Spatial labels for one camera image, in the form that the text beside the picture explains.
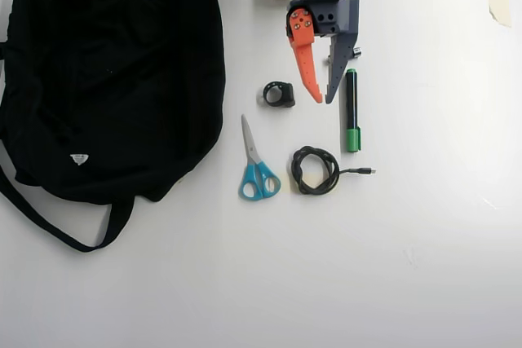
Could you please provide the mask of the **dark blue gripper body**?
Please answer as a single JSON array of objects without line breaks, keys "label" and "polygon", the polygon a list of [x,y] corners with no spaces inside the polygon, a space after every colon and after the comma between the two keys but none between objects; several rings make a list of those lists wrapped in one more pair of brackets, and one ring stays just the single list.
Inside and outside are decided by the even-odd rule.
[{"label": "dark blue gripper body", "polygon": [[304,25],[298,9],[312,17],[315,35],[321,37],[358,32],[360,0],[291,0],[287,12],[287,36],[292,37],[296,24]]}]

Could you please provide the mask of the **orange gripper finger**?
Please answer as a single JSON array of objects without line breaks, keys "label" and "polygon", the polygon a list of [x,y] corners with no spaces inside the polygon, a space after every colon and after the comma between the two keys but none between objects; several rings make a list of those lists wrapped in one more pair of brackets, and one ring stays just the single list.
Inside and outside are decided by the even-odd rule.
[{"label": "orange gripper finger", "polygon": [[304,7],[295,8],[288,14],[287,37],[294,52],[304,87],[315,102],[322,102],[322,94],[316,80],[312,44],[315,41],[312,14]]}]

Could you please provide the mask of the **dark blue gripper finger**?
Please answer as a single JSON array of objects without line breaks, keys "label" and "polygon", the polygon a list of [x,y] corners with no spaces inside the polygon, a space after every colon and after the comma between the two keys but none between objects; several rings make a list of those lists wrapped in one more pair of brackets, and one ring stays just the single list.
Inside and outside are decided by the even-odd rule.
[{"label": "dark blue gripper finger", "polygon": [[343,79],[347,63],[354,58],[357,33],[339,33],[330,39],[329,80],[325,101],[331,104]]}]

